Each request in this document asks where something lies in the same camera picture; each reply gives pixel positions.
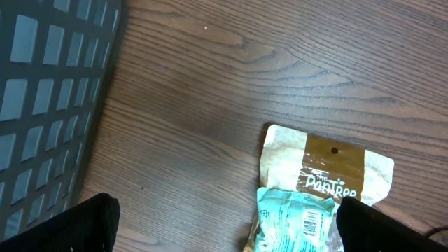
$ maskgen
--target wooden table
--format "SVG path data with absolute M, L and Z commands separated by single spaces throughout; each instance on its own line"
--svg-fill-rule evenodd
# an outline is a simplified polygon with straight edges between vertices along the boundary
M 82 191 L 120 200 L 118 251 L 240 251 L 270 123 L 393 158 L 376 207 L 447 224 L 446 1 L 128 3 Z

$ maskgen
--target white label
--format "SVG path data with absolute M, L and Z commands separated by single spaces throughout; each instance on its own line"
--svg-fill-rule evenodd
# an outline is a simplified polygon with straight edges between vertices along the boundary
M 313 210 L 303 212 L 303 235 L 311 240 L 313 244 L 319 242 L 321 235 L 322 215 Z

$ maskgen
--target snack bag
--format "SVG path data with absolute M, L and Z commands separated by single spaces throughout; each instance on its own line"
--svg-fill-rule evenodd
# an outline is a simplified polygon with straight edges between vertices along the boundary
M 347 143 L 296 129 L 271 125 L 260 159 L 262 187 L 333 198 L 337 208 L 351 196 L 372 206 L 391 189 L 393 160 Z M 325 251 L 343 251 L 336 218 L 330 226 Z
M 301 192 L 257 190 L 261 231 L 255 252 L 323 251 L 333 219 L 333 199 L 317 200 Z

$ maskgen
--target laundry basket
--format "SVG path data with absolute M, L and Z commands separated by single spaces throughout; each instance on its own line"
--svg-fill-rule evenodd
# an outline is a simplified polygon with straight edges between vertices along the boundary
M 0 0 L 0 242 L 78 203 L 121 0 Z

